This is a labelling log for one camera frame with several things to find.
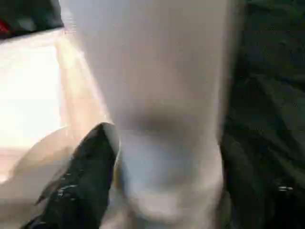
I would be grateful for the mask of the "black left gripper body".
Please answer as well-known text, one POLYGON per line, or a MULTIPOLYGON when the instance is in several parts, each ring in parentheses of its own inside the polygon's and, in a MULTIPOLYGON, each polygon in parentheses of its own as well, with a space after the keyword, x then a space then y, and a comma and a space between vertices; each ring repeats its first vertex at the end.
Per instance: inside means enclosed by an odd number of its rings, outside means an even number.
POLYGON ((63 27, 58 0, 0 0, 2 40, 63 27))

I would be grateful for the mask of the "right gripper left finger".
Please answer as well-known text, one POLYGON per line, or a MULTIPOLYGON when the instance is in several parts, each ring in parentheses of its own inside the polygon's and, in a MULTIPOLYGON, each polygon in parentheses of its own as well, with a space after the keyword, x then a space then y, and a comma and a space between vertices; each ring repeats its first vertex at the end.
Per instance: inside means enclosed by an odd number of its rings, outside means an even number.
POLYGON ((96 125, 74 150, 66 171, 36 202, 41 213, 23 229, 98 229, 109 205, 118 137, 110 123, 96 125))

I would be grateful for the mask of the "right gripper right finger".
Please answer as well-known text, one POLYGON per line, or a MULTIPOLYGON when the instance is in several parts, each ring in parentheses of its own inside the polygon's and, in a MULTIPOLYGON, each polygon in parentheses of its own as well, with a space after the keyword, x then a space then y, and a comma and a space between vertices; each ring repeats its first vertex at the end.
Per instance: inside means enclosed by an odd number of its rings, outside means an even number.
POLYGON ((270 152, 232 135, 223 135, 221 152, 232 206, 231 228, 305 227, 305 189, 270 152))

